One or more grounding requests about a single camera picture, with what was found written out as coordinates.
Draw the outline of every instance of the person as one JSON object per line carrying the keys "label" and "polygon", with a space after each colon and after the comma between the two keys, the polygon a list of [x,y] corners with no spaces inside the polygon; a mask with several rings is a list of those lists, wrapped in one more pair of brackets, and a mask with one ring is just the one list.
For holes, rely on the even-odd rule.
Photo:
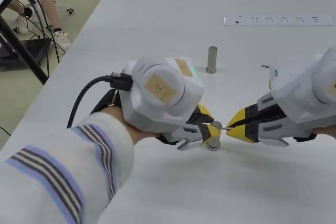
{"label": "person", "polygon": [[[50,21],[51,27],[53,28],[56,44],[66,52],[71,46],[71,42],[61,28],[54,0],[40,1],[46,16]],[[18,31],[23,35],[29,34],[34,27],[33,23],[37,21],[37,14],[34,9],[32,7],[25,7],[18,0],[12,0],[8,8],[19,13],[19,17],[16,21]]]}
{"label": "person", "polygon": [[[316,133],[336,137],[336,126]],[[157,134],[132,127],[115,106],[26,146],[0,164],[0,223],[96,223],[147,137]]]}

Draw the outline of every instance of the caster wheel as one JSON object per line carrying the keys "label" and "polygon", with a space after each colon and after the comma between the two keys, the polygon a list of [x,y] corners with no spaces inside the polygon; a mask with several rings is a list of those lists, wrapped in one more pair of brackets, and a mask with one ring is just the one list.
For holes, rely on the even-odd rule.
{"label": "caster wheel", "polygon": [[72,15],[74,14],[75,10],[72,8],[67,9],[68,14]]}

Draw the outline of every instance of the blue stripe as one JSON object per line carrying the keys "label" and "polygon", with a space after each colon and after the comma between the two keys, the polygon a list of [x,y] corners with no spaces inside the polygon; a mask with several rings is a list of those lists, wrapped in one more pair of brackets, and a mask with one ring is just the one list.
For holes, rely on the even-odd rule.
{"label": "blue stripe", "polygon": [[107,192],[109,192],[110,190],[110,186],[109,186],[109,175],[107,174],[102,162],[101,162],[101,157],[103,155],[100,147],[99,147],[99,144],[98,143],[95,143],[93,142],[92,140],[90,140],[89,138],[87,138],[85,136],[85,134],[83,134],[81,131],[80,131],[80,128],[79,127],[73,127],[71,128],[72,131],[74,131],[78,136],[80,136],[81,139],[87,141],[87,142],[90,142],[91,144],[94,145],[95,147],[95,150],[96,150],[96,158],[97,158],[97,162],[98,162],[98,166],[102,169],[103,173],[105,174],[105,178],[106,178],[106,190]]}
{"label": "blue stripe", "polygon": [[24,164],[21,164],[19,161],[16,161],[12,158],[7,159],[6,163],[8,163],[10,166],[18,169],[22,173],[28,175],[29,177],[39,181],[44,186],[44,188],[47,190],[47,192],[51,196],[52,200],[56,204],[57,208],[59,209],[59,211],[63,214],[63,216],[67,220],[67,223],[75,223],[75,220],[73,219],[69,210],[63,204],[63,202],[59,198],[58,194],[55,192],[55,190],[53,189],[51,184],[48,182],[48,180],[43,175],[41,175],[40,173],[30,169],[29,167],[25,166]]}
{"label": "blue stripe", "polygon": [[63,164],[61,164],[60,162],[58,162],[53,156],[51,156],[48,152],[33,147],[32,145],[28,145],[27,147],[25,147],[25,149],[35,152],[36,154],[41,155],[42,157],[44,157],[45,159],[47,159],[49,162],[51,162],[53,165],[55,165],[60,172],[63,174],[63,176],[66,178],[66,180],[69,182],[71,188],[76,192],[76,194],[79,197],[79,200],[82,203],[82,208],[81,208],[81,223],[84,224],[85,223],[85,209],[86,209],[86,204],[85,204],[85,197],[83,192],[81,191],[80,187],[78,186],[77,182],[75,181],[74,177],[68,172],[68,170],[64,167]]}
{"label": "blue stripe", "polygon": [[114,193],[118,190],[118,185],[117,185],[117,175],[115,173],[116,171],[116,149],[114,148],[114,145],[111,141],[111,139],[106,135],[105,131],[103,131],[99,126],[92,124],[91,127],[93,127],[96,131],[99,132],[99,134],[104,138],[105,142],[109,145],[110,149],[112,150],[111,154],[111,159],[112,159],[112,164],[111,164],[111,172],[112,172],[112,178],[113,178],[113,185],[114,185]]}

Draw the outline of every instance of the human hand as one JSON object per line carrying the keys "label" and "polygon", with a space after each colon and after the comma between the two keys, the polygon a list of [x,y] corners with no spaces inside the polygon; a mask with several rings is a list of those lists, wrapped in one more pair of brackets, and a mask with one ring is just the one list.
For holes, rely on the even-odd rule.
{"label": "human hand", "polygon": [[315,134],[324,134],[324,135],[329,135],[332,136],[336,139],[336,125],[335,126],[330,126],[330,127],[325,127],[325,128],[316,128],[314,130]]}
{"label": "human hand", "polygon": [[145,132],[145,131],[141,131],[135,127],[133,127],[132,125],[130,125],[128,122],[125,121],[124,116],[122,114],[122,109],[120,107],[107,107],[103,110],[101,110],[101,112],[103,113],[107,113],[111,116],[113,116],[114,118],[116,118],[119,122],[121,122],[126,130],[128,131],[128,133],[130,134],[131,138],[132,138],[132,142],[135,145],[138,141],[147,138],[147,137],[158,137],[159,134],[158,133],[151,133],[151,132]]}

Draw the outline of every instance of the silver cylinder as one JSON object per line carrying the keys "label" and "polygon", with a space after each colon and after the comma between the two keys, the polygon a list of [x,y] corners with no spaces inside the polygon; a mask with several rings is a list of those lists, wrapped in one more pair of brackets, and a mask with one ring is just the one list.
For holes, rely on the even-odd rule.
{"label": "silver cylinder", "polygon": [[208,65],[205,69],[207,73],[216,72],[217,50],[218,50],[217,47],[209,47]]}
{"label": "silver cylinder", "polygon": [[[220,131],[222,130],[222,124],[218,121],[213,121],[210,125],[216,127],[217,129],[219,129]],[[220,148],[220,137],[221,136],[216,136],[214,138],[212,138],[209,142],[206,143],[206,147],[210,150],[210,151],[217,151]]]}

